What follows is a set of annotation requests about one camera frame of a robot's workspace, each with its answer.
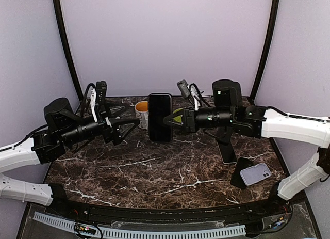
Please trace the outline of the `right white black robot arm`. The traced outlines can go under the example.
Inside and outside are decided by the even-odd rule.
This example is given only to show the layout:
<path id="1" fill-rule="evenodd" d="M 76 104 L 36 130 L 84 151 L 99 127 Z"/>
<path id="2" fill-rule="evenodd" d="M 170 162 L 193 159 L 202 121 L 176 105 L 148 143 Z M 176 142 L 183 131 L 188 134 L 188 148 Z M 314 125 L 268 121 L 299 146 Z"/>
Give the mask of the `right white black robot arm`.
<path id="1" fill-rule="evenodd" d="M 213 107 L 183 108 L 164 117 L 164 124 L 186 133 L 199 129 L 224 128 L 224 137 L 232 132 L 253 138 L 283 138 L 318 146 L 311 159 L 290 176 L 277 182 L 271 189 L 263 211 L 274 215 L 283 202 L 311 186 L 322 177 L 329 176 L 329 118 L 285 113 L 275 107 L 243 106 L 238 82 L 221 79 L 212 83 Z"/>

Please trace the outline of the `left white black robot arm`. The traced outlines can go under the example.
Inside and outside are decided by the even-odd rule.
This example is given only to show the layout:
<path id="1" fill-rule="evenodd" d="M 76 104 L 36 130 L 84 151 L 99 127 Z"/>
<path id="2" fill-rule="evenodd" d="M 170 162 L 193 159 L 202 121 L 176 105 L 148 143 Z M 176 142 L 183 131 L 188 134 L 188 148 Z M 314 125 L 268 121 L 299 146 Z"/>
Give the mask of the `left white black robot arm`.
<path id="1" fill-rule="evenodd" d="M 1 197 L 50 206 L 61 216 L 73 212 L 72 203 L 59 184 L 36 184 L 12 179 L 4 172 L 24 166 L 51 163 L 74 144 L 102 136 L 104 142 L 120 144 L 140 121 L 111 118 L 103 106 L 96 107 L 94 116 L 76 115 L 67 98 L 58 98 L 44 108 L 46 125 L 24 139 L 1 148 Z"/>

